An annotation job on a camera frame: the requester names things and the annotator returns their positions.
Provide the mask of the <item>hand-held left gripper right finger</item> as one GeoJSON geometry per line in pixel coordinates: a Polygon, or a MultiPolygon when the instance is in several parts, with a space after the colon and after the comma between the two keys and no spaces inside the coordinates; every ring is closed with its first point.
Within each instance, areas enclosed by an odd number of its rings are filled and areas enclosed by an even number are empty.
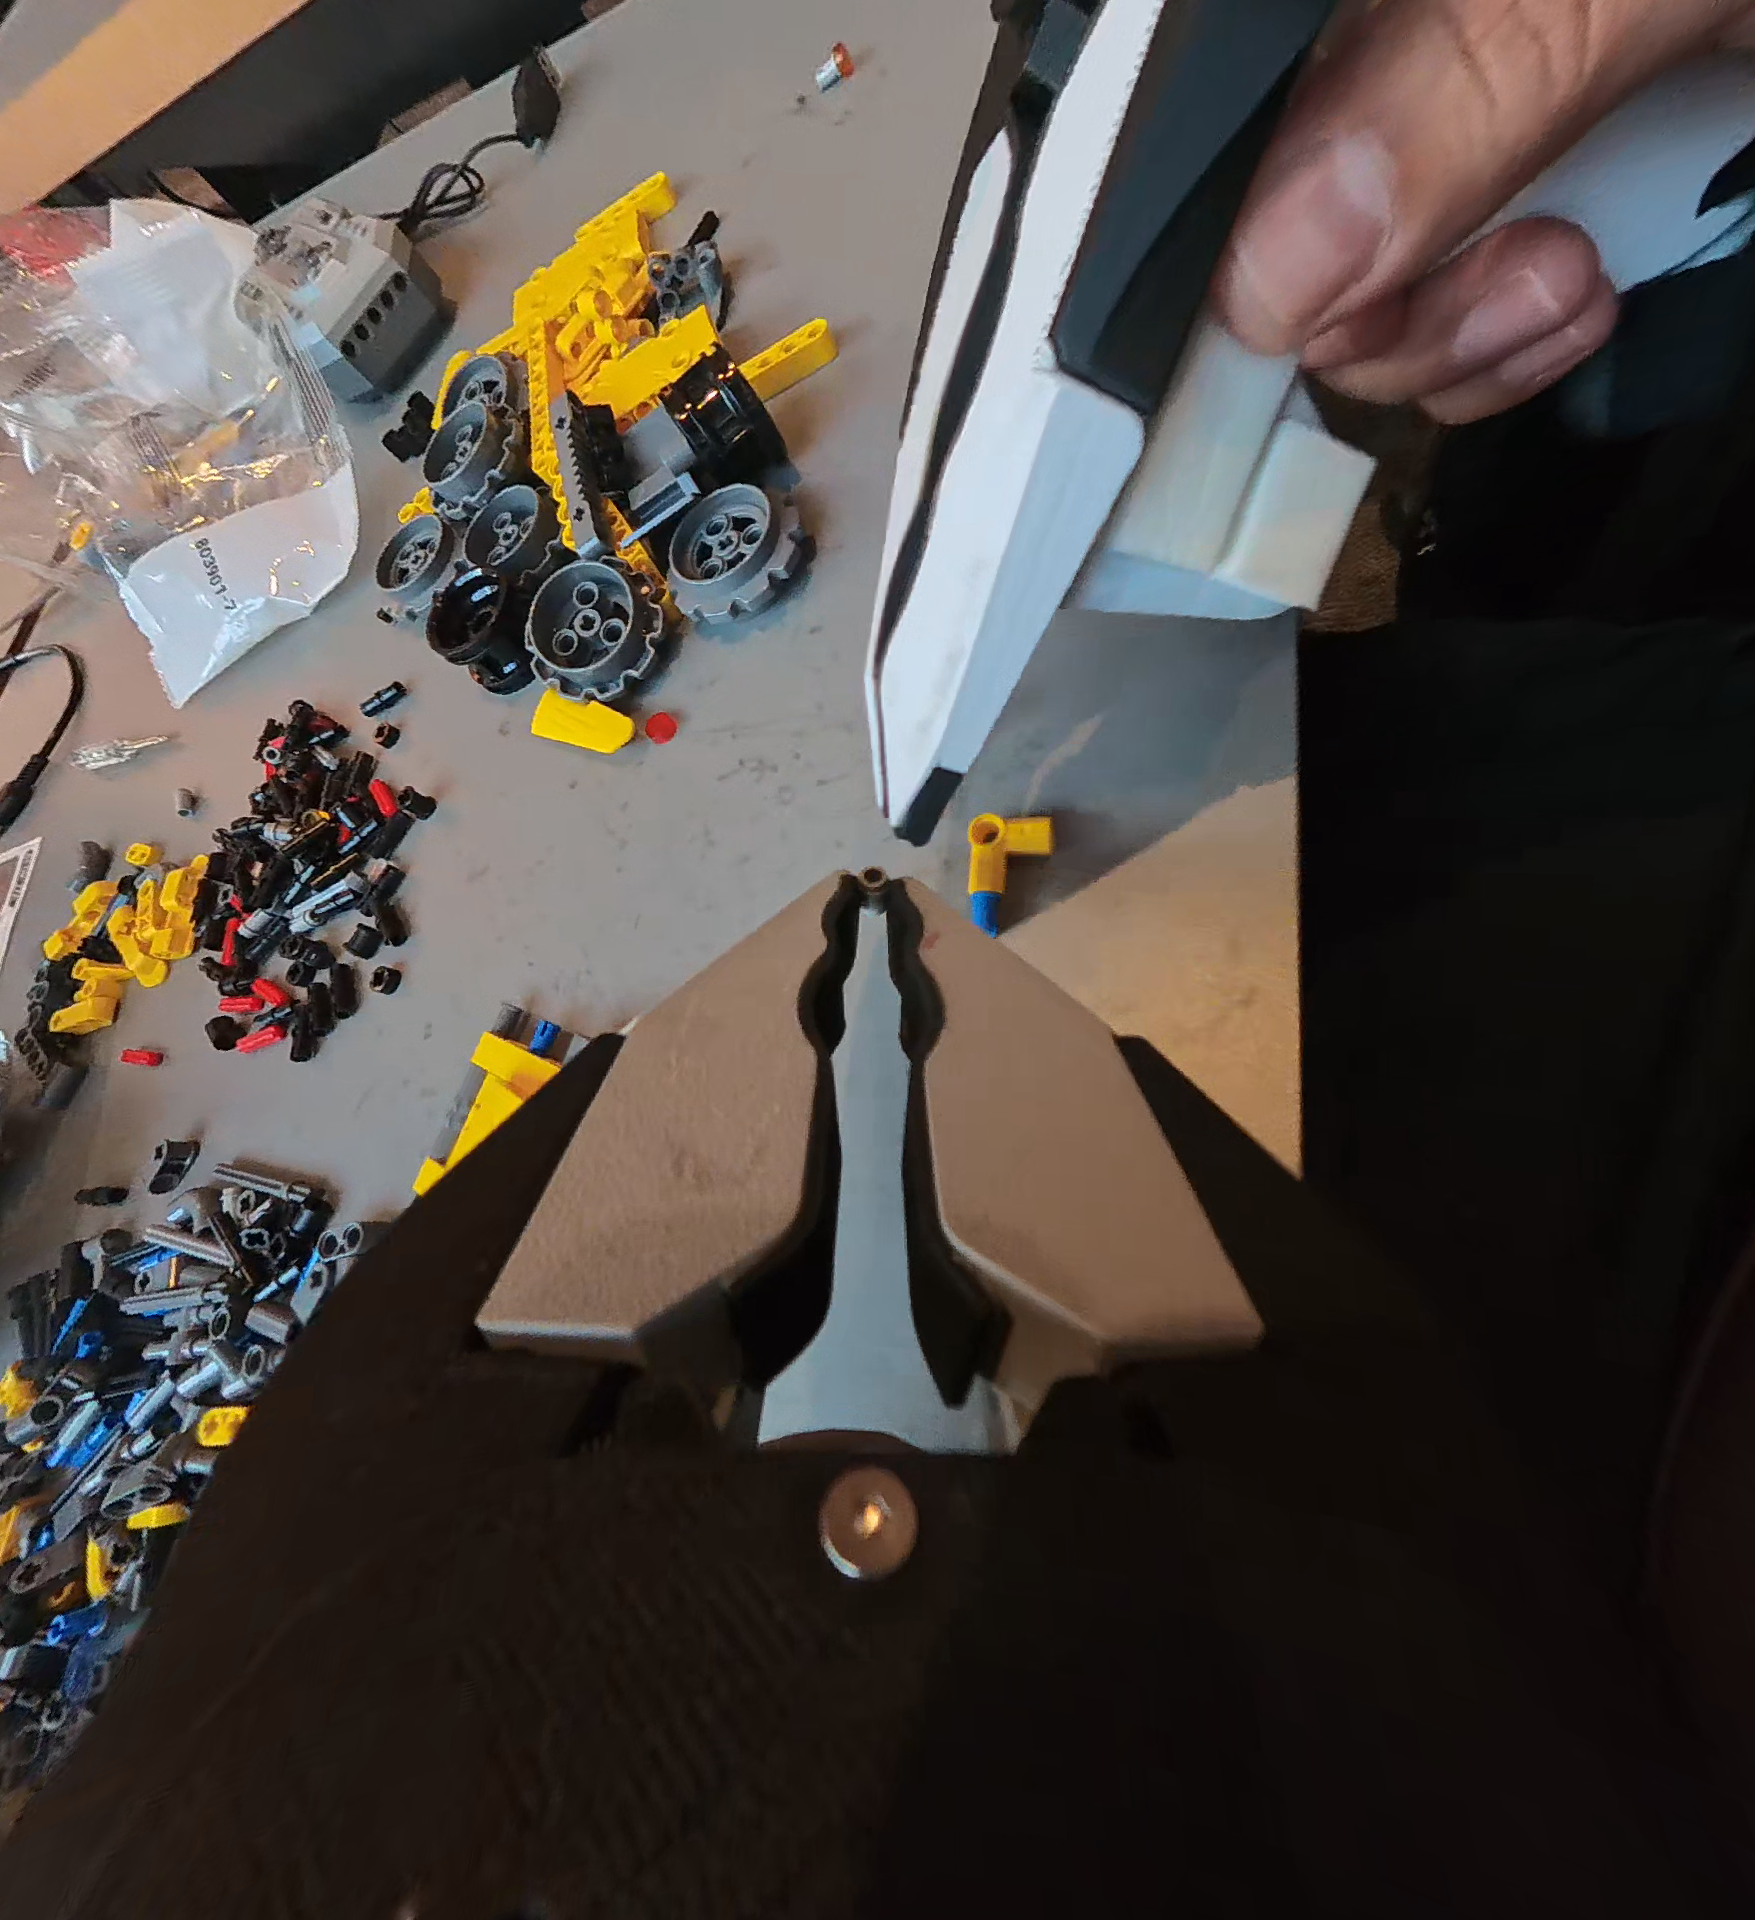
{"type": "Polygon", "coordinates": [[[1117,1035],[918,881],[885,885],[900,1188],[940,1398],[1246,1351],[1262,1319],[1117,1035]]]}

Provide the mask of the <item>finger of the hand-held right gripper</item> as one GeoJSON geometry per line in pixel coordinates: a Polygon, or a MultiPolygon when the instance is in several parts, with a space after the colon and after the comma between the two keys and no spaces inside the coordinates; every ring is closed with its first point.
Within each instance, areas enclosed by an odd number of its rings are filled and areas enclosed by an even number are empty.
{"type": "Polygon", "coordinates": [[[1003,126],[1027,148],[938,419],[935,489],[911,526],[878,686],[878,798],[911,845],[932,837],[1056,611],[1313,609],[1370,493],[1374,458],[1328,429],[1297,361],[1243,349],[1208,300],[1150,417],[1056,363],[1054,312],[1159,4],[1311,2],[994,6],[954,181],[1003,126]]]}
{"type": "Polygon", "coordinates": [[[954,393],[959,349],[970,314],[985,295],[992,253],[1004,215],[1015,214],[1018,164],[1027,140],[1015,126],[994,130],[989,146],[954,181],[938,244],[933,285],[927,291],[915,363],[900,422],[889,483],[884,558],[875,591],[866,687],[881,679],[881,660],[895,623],[891,602],[907,592],[915,562],[907,558],[911,526],[935,489],[935,429],[954,393]]]}

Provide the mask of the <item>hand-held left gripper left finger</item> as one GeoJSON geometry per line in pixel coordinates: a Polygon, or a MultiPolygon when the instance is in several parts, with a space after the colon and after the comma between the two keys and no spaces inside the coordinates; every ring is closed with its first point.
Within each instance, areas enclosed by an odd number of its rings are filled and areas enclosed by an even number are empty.
{"type": "Polygon", "coordinates": [[[831,1302],[832,1054],[867,896],[825,880],[619,1039],[478,1312],[491,1348],[766,1388],[831,1302]]]}

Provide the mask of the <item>yellow angle connector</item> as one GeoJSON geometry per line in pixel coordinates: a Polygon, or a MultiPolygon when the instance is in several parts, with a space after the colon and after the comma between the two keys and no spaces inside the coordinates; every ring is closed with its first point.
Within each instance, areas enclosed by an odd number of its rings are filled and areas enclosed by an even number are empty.
{"type": "Polygon", "coordinates": [[[966,890],[973,898],[1004,900],[1009,871],[1018,859],[1050,857],[1054,827],[1049,814],[976,814],[966,829],[966,890]]]}

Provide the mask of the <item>pile of black red pins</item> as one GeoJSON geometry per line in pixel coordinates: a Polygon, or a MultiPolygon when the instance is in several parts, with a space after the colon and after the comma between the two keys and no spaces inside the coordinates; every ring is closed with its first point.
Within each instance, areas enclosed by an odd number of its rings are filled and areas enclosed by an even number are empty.
{"type": "Polygon", "coordinates": [[[354,716],[290,700],[258,725],[237,810],[196,851],[215,857],[215,904],[173,969],[211,991],[213,1054],[309,1064],[362,996],[404,983],[389,958],[409,944],[409,841],[441,807],[391,767],[404,691],[354,716]]]}

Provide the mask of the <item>grey desk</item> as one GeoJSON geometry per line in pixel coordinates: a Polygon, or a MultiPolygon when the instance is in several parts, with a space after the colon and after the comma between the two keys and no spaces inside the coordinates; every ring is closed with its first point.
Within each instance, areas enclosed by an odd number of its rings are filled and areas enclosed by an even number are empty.
{"type": "Polygon", "coordinates": [[[261,717],[288,700],[354,716],[408,684],[391,765],[441,807],[408,854],[405,984],[312,1064],[213,1054],[211,991],[175,973],[123,998],[67,1112],[14,1117],[0,1369],[8,1285],[106,1220],[74,1191],[141,1186],[158,1140],[314,1176],[352,1215],[398,1211],[500,1003],[583,1035],[619,1026],[838,868],[911,873],[962,904],[962,831],[981,810],[1054,819],[1053,859],[1015,873],[1006,944],[1299,1166],[1288,620],[1061,618],[927,848],[897,842],[873,802],[864,658],[897,422],[992,39],[989,4],[617,6],[555,48],[549,151],[491,155],[485,206],[433,247],[454,347],[481,340],[590,214],[666,174],[669,234],[720,215],[734,350],[816,316],[836,337],[836,361],[772,407],[815,570],[740,636],[682,641],[657,696],[673,740],[594,757],[535,739],[531,700],[479,694],[377,620],[369,570],[409,481],[378,444],[385,407],[346,417],[362,526],[348,581],[187,707],[170,710],[113,597],[45,611],[40,634],[91,675],[74,740],[172,744],[108,775],[60,760],[43,780],[19,825],[43,846],[0,969],[4,1030],[81,846],[206,846],[237,810],[261,717]],[[834,42],[856,73],[818,94],[834,42]]]}

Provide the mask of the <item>wood edged desk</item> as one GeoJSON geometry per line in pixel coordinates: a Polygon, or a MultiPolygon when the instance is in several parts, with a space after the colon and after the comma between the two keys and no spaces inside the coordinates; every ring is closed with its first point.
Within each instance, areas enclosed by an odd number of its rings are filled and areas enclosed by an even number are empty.
{"type": "Polygon", "coordinates": [[[0,2],[0,212],[151,188],[271,212],[599,13],[0,2]]]}

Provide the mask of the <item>person's right hand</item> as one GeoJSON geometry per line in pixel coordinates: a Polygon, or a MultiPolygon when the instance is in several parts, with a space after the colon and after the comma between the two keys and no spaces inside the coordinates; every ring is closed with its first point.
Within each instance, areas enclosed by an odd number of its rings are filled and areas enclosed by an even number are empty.
{"type": "Polygon", "coordinates": [[[1576,226],[1489,220],[1682,60],[1755,69],[1755,2],[1339,4],[1211,289],[1248,350],[1442,426],[1589,359],[1617,298],[1576,226]]]}

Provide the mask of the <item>yellow and grey hood assembly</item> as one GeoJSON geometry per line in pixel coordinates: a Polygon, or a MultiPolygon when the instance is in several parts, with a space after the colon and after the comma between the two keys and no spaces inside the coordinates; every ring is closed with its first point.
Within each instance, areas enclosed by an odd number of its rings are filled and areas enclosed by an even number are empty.
{"type": "Polygon", "coordinates": [[[583,1037],[555,1020],[532,1019],[517,1003],[500,1005],[478,1039],[463,1078],[409,1191],[427,1194],[440,1179],[515,1117],[565,1062],[583,1049],[583,1037]]]}

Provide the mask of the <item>yellow vehicle chassis assembly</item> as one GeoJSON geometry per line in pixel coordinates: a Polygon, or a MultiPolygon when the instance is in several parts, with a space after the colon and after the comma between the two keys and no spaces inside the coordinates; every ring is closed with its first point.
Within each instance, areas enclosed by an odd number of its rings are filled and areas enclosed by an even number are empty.
{"type": "Polygon", "coordinates": [[[619,562],[710,630],[804,576],[815,542],[771,404],[836,337],[815,319],[731,353],[717,222],[660,247],[673,206],[660,174],[612,199],[515,291],[500,333],[408,395],[385,448],[415,486],[378,556],[378,621],[420,623],[462,572],[538,576],[563,556],[619,562]]]}

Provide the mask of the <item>person's black trouser legs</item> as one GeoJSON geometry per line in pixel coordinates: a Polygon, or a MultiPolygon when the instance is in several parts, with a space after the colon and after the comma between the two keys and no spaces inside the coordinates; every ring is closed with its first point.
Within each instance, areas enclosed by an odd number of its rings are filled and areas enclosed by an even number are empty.
{"type": "Polygon", "coordinates": [[[1666,1457],[1755,1235],[1755,400],[1440,437],[1394,611],[1299,656],[1307,1174],[1432,1287],[1667,1660],[1666,1457]]]}

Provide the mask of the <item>yellow curved panel piece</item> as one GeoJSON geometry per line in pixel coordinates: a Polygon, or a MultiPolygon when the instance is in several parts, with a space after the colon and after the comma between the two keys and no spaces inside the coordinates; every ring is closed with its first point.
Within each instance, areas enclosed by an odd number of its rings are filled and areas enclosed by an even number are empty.
{"type": "Polygon", "coordinates": [[[633,742],[639,723],[630,714],[602,702],[577,702],[555,687],[546,687],[531,712],[528,731],[552,744],[610,757],[633,742]]]}

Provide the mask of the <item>black wheel rim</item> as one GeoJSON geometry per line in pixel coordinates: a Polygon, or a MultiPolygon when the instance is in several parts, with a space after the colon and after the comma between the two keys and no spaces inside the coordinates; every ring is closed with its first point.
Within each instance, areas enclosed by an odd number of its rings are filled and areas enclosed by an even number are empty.
{"type": "Polygon", "coordinates": [[[493,698],[531,687],[528,589],[489,568],[465,568],[446,583],[426,618],[426,646],[493,698]]]}

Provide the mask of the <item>pile of blue black pieces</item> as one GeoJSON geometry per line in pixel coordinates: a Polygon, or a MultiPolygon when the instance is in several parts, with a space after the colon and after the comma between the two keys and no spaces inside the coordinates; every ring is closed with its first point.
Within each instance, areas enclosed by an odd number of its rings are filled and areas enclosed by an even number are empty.
{"type": "Polygon", "coordinates": [[[333,1188],[162,1140],[127,1225],[10,1289],[0,1375],[0,1804],[97,1716],[184,1527],[383,1219],[333,1188]]]}

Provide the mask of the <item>grey motor box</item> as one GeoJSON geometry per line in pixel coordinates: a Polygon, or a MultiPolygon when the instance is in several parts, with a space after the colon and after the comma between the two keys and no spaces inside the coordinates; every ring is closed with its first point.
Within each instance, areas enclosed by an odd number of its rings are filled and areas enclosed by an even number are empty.
{"type": "Polygon", "coordinates": [[[255,227],[253,273],[333,398],[381,402],[438,347],[456,305],[404,227],[314,199],[255,227]]]}

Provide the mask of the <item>pile of yellow connectors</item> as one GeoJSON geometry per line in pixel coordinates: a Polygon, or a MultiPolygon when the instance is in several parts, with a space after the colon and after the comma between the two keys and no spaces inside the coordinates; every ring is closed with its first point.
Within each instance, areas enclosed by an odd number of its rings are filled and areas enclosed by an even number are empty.
{"type": "Polygon", "coordinates": [[[115,1025],[133,991],[156,991],[200,950],[217,898],[215,857],[172,861],[158,842],[87,842],[62,921],[43,941],[26,995],[28,1030],[74,1042],[115,1025]]]}

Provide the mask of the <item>white labelled plastic bag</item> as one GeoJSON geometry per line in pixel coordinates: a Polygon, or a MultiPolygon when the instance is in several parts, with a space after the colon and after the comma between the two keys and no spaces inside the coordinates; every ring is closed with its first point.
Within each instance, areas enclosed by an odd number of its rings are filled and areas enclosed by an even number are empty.
{"type": "Polygon", "coordinates": [[[127,564],[120,609],[170,707],[343,584],[360,540],[352,463],[321,481],[172,534],[127,564]]]}

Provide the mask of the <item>clear plastic bag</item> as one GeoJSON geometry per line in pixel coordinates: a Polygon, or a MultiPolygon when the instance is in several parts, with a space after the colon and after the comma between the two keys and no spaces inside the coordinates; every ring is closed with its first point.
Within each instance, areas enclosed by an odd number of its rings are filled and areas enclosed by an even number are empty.
{"type": "Polygon", "coordinates": [[[0,215],[0,561],[92,545],[123,574],[351,473],[247,227],[146,199],[0,215]]]}

